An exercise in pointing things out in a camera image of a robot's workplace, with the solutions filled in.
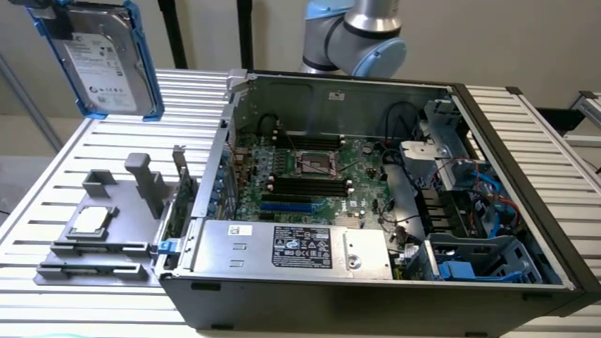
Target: gray floor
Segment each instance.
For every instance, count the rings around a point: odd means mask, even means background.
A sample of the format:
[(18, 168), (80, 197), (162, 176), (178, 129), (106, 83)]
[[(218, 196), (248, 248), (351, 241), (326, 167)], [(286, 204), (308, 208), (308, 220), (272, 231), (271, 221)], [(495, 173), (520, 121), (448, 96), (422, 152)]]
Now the gray floor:
[[(52, 158), (0, 156), (0, 210), (11, 212), (36, 182)], [(0, 224), (7, 215), (0, 214)]]

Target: white wall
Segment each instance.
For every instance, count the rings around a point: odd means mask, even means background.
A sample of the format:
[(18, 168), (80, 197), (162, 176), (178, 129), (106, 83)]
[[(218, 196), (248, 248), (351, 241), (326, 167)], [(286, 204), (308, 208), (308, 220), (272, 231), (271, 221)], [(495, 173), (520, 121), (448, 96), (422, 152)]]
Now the white wall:
[[(518, 86), (536, 105), (555, 107), (567, 107), (579, 90), (601, 89), (600, 0), (400, 2), (410, 55), (399, 78)], [(236, 1), (180, 3), (195, 9), (192, 34), (223, 37), (187, 41), (196, 67), (238, 66)], [(306, 3), (255, 0), (258, 68), (298, 69)]]

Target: aluminum table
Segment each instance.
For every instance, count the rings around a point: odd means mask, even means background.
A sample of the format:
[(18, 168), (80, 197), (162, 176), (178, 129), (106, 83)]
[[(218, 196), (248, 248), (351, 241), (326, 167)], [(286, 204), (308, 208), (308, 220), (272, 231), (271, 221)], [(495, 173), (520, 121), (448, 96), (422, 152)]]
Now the aluminum table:
[[(192, 175), (202, 176), (224, 99), (227, 73), (159, 70), (167, 105), (159, 123), (139, 117), (87, 119), (0, 227), (0, 337), (71, 333), (88, 337), (283, 337), (283, 334), (198, 332), (162, 288), (38, 286), (36, 265), (72, 216), (91, 169), (132, 180), (131, 152), (151, 155), (151, 169), (178, 180), (175, 144), (187, 146)], [(538, 188), (580, 254), (601, 278), (600, 181), (528, 100), (506, 88), (470, 87), (506, 145)], [(290, 337), (306, 337), (291, 334)], [(543, 317), (507, 338), (601, 336), (601, 304), (568, 318)]]

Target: hard drive label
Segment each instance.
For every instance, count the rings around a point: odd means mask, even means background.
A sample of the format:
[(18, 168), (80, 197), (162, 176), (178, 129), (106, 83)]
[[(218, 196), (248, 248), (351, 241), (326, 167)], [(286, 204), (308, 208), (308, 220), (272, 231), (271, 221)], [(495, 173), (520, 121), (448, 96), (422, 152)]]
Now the hard drive label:
[(100, 34), (74, 33), (67, 52), (84, 83), (86, 92), (99, 108), (135, 111), (138, 106), (114, 44)]
[(272, 263), (279, 268), (332, 269), (330, 229), (275, 227)]

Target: power supply label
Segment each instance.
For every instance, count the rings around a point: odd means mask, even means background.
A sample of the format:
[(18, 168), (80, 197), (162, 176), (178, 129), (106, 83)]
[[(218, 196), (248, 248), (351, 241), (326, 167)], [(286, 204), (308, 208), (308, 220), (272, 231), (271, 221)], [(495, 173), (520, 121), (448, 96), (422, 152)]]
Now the power supply label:
[(332, 269), (330, 229), (275, 227), (272, 263), (279, 268)]

